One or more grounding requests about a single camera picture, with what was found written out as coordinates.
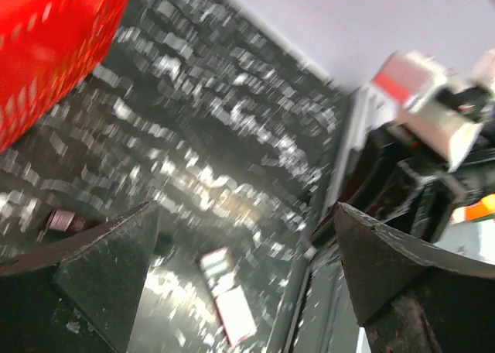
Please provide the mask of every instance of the gray wall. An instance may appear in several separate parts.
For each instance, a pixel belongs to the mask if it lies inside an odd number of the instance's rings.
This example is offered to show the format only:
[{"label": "gray wall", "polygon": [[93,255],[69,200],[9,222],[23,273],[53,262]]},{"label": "gray wall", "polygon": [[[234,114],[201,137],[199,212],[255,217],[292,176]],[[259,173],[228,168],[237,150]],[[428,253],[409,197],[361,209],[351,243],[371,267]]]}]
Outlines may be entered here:
[{"label": "gray wall", "polygon": [[417,49],[468,74],[495,47],[488,0],[237,0],[338,82],[356,87],[387,55]]}]

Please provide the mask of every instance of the orange object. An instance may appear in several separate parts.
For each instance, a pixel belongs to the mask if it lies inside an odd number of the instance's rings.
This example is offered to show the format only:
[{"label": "orange object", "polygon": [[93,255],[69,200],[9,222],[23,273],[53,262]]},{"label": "orange object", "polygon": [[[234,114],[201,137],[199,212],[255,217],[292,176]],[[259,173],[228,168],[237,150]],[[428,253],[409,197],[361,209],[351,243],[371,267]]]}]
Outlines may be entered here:
[{"label": "orange object", "polygon": [[128,0],[0,0],[0,152],[111,46]]},{"label": "orange object", "polygon": [[495,214],[495,194],[484,197],[480,202],[466,207],[466,220],[475,221]]}]

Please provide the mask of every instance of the marble pattern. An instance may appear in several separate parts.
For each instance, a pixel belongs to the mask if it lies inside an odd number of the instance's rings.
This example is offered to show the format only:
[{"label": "marble pattern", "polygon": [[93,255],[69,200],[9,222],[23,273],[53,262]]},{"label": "marble pattern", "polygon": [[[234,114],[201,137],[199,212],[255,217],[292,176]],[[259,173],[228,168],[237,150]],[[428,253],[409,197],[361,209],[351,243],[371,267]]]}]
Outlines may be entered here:
[{"label": "marble pattern", "polygon": [[224,0],[131,0],[108,58],[0,156],[0,253],[43,245],[51,207],[156,200],[176,252],[149,271],[129,352],[227,350],[196,264],[221,246],[258,325],[237,351],[264,351],[347,111]]}]

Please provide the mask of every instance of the red plastic basket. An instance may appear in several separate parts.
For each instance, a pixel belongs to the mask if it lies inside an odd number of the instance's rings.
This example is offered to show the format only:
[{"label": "red plastic basket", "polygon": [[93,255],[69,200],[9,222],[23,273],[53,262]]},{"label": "red plastic basket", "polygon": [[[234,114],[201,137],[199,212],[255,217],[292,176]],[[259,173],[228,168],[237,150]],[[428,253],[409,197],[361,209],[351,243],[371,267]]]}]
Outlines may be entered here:
[{"label": "red plastic basket", "polygon": [[128,0],[0,0],[0,152],[110,49]]}]

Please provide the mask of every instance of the dark tabletop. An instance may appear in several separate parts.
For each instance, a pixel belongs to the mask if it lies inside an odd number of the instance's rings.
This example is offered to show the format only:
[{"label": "dark tabletop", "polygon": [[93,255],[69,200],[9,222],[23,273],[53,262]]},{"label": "dark tabletop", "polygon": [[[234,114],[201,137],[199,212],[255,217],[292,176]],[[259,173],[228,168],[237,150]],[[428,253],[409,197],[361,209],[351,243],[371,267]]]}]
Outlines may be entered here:
[{"label": "dark tabletop", "polygon": [[43,245],[51,207],[163,207],[128,351],[224,351],[199,255],[228,246],[270,338],[301,233],[321,214],[347,98],[224,0],[131,0],[108,58],[0,156],[0,253]]}]

